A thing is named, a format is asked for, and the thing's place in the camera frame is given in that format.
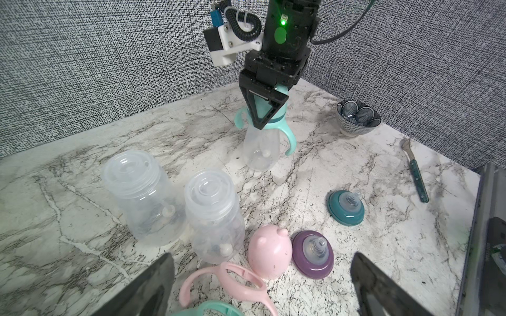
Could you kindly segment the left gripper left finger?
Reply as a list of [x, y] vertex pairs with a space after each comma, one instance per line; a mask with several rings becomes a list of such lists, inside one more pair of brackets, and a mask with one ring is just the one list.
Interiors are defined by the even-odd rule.
[[165, 253], [94, 315], [165, 315], [174, 280], [174, 260]]

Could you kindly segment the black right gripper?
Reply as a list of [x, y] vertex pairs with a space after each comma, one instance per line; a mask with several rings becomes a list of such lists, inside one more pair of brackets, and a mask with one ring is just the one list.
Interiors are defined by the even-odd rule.
[[[310, 54], [309, 39], [318, 26], [320, 1], [270, 1], [260, 51], [246, 54], [239, 87], [252, 125], [262, 130], [287, 113], [289, 89], [299, 81]], [[255, 93], [282, 93], [285, 104], [271, 105]]]

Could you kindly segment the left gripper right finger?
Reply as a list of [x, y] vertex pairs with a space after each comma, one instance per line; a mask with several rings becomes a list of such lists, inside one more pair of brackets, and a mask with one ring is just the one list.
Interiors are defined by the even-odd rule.
[[430, 315], [364, 254], [354, 254], [351, 280], [360, 315]]

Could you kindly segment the mint cap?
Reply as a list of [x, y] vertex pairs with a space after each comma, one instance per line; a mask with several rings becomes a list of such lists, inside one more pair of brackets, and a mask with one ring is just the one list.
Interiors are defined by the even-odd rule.
[[259, 130], [266, 129], [269, 124], [282, 121], [286, 116], [289, 89], [278, 84], [272, 92], [276, 92], [276, 96], [283, 94], [282, 103], [279, 103], [278, 100], [268, 100], [251, 93], [253, 99], [252, 109], [249, 109], [249, 113], [254, 127]]

